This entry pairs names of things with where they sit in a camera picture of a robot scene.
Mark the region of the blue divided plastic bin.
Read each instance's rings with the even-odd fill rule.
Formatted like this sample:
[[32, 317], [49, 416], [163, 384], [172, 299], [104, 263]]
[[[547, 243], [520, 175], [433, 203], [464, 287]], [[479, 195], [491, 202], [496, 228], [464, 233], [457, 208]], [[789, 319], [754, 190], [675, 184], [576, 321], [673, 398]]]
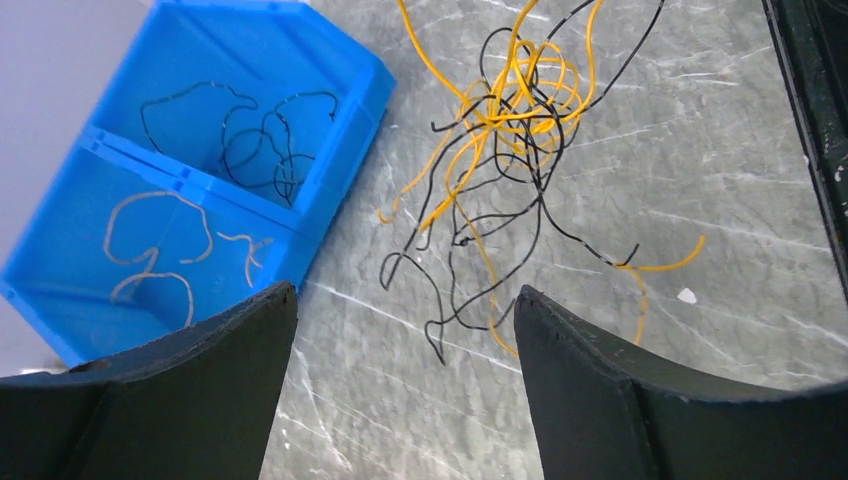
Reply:
[[304, 2], [157, 2], [2, 293], [76, 366], [301, 286], [395, 86]]

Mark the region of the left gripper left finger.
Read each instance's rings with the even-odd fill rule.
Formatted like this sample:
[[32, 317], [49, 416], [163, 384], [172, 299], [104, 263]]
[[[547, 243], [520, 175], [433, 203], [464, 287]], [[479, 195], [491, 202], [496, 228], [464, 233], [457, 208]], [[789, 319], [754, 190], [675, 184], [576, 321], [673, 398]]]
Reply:
[[142, 346], [1, 381], [5, 479], [255, 479], [298, 324], [276, 283]]

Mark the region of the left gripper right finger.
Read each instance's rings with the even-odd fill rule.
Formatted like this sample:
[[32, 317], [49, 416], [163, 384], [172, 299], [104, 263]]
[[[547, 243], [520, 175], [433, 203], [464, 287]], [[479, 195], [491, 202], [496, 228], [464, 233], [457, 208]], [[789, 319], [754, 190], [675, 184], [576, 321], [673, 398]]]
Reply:
[[768, 388], [638, 347], [526, 285], [514, 332], [547, 479], [843, 479], [847, 386]]

